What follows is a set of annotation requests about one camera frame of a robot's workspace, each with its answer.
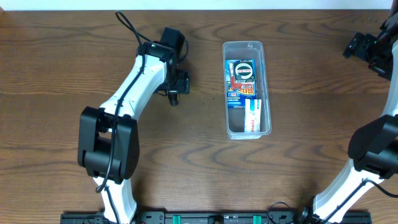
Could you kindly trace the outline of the dark bottle white cap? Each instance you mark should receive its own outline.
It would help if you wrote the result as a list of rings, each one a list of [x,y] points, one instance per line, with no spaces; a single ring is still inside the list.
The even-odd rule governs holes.
[[[177,106],[179,104],[179,92],[177,91],[168,91],[167,97],[169,99],[169,103],[171,106]]]

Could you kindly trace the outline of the blue Kool Fever box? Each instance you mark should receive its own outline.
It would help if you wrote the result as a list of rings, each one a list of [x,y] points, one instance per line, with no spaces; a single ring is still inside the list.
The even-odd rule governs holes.
[[[236,60],[226,60],[224,65],[224,77],[226,84],[226,102],[228,108],[238,109],[245,107],[245,99],[256,99],[257,98],[257,90],[256,90],[256,81],[250,88],[233,90],[231,87],[230,80],[230,72],[229,72],[229,63]]]

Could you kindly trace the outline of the white green Panadol box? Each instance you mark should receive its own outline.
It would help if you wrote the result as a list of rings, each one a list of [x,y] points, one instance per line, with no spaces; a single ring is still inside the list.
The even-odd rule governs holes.
[[[256,133],[261,128],[261,107],[262,100],[245,99],[244,132]]]

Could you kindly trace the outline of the red Panadol box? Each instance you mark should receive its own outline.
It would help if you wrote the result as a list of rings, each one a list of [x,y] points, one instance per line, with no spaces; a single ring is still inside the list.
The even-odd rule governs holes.
[[[234,79],[234,75],[233,75],[233,62],[229,63],[229,72],[230,72],[230,80],[231,80],[231,87],[233,90],[238,90],[238,89],[245,89],[245,88],[250,88],[251,86],[253,86],[253,84],[255,83],[255,81],[253,83],[236,83],[235,79]]]

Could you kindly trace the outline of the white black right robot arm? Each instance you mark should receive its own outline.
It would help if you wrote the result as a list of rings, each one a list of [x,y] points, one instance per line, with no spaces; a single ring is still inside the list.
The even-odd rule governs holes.
[[[303,208],[297,223],[357,223],[368,214],[347,212],[368,190],[376,187],[388,197],[395,197],[380,184],[397,174],[397,1],[393,1],[380,30],[378,36],[357,33],[343,55],[361,59],[370,70],[389,80],[383,112],[354,132],[344,168]]]

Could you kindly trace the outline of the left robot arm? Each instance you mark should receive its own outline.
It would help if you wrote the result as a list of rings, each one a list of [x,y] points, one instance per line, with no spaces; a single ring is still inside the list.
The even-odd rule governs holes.
[[[99,108],[87,106],[80,115],[79,166],[97,184],[104,212],[88,215],[82,223],[133,223],[137,203],[131,176],[139,160],[137,123],[151,96],[159,91],[177,106],[190,92],[190,76],[179,70],[188,47],[185,36],[166,27],[158,42],[137,48],[134,66],[118,90]]]

